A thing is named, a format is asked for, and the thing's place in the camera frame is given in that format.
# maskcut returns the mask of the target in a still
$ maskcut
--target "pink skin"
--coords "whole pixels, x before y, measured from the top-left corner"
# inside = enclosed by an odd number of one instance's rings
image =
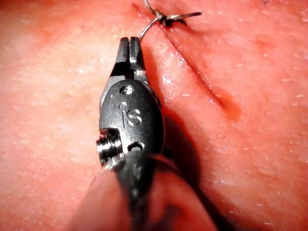
[[[308,2],[152,5],[204,13],[142,41],[164,113],[192,143],[173,149],[191,185],[240,227],[308,229]],[[67,225],[100,169],[98,101],[119,39],[152,18],[141,0],[1,1],[0,230]]]

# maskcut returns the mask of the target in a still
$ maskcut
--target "skin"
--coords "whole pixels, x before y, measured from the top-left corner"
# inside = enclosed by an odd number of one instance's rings
[[[308,229],[308,2],[162,1],[203,11],[142,41],[174,160],[243,230]],[[0,230],[64,230],[100,169],[98,102],[141,0],[0,3]]]

